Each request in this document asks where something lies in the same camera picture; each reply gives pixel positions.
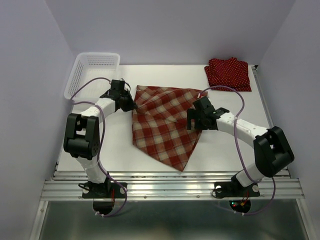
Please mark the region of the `red patterned skirt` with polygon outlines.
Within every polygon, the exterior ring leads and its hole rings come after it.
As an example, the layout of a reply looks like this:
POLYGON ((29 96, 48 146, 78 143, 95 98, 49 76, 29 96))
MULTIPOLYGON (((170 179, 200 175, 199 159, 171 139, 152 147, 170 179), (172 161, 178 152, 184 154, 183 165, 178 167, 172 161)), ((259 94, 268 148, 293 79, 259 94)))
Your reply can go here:
POLYGON ((132 111, 132 144, 156 161, 183 172, 201 130, 187 129, 187 110, 200 90, 137 85, 132 111))

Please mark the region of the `red polka dot skirt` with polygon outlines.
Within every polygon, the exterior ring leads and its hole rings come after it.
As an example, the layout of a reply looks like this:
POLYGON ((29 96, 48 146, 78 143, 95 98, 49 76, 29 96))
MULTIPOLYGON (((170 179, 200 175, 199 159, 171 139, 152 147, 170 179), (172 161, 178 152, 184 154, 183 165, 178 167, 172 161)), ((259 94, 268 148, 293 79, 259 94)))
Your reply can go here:
POLYGON ((226 79, 231 76, 249 76, 249 65, 245 61, 236 57, 229 59, 212 58, 208 65, 204 67, 208 83, 210 86, 226 86, 226 79))
POLYGON ((248 75, 236 75, 226 79, 226 85, 238 92, 251 92, 250 79, 248 75))

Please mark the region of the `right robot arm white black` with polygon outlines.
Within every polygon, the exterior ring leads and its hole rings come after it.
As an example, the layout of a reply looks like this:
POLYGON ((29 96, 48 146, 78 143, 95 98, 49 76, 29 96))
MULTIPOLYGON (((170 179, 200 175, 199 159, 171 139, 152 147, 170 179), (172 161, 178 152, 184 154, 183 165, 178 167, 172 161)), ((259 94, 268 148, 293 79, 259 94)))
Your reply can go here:
POLYGON ((234 136, 253 148, 254 162, 243 166, 230 181, 216 182, 212 196, 237 198, 244 194, 258 197, 258 182, 272 178, 295 159, 284 131, 277 126, 265 128, 238 118, 229 110, 214 108, 204 96, 187 110, 187 129, 216 130, 234 136))

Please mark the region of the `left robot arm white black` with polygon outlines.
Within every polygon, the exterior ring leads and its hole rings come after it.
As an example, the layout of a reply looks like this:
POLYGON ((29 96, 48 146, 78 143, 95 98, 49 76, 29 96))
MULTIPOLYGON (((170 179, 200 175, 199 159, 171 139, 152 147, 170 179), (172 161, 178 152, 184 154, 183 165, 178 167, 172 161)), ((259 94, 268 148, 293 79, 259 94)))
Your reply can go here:
POLYGON ((112 195, 112 180, 103 170, 100 152, 106 131, 106 117, 122 110, 129 112, 137 108, 130 85, 124 79, 110 80, 110 88, 97 102, 75 102, 75 105, 89 104, 81 113, 71 113, 67 117, 63 150, 76 159, 87 175, 87 182, 79 184, 84 199, 103 199, 112 195))

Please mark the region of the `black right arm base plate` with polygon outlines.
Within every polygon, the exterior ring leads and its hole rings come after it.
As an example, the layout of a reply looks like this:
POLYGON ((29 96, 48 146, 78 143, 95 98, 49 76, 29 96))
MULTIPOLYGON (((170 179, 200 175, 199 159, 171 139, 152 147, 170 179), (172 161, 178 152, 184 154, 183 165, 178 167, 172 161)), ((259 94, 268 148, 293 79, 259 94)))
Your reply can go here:
POLYGON ((218 181, 214 183, 211 195, 216 199, 259 197, 260 189, 256 183, 243 187, 235 181, 218 181))

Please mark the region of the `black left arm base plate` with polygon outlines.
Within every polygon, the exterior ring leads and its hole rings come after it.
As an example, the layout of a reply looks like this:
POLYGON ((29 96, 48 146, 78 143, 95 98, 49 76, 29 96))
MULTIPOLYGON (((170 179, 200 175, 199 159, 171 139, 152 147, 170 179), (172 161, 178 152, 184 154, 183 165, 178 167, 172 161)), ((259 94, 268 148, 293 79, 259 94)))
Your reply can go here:
POLYGON ((107 191, 104 187, 82 188, 83 199, 125 199, 125 191, 118 184, 112 182, 107 191))

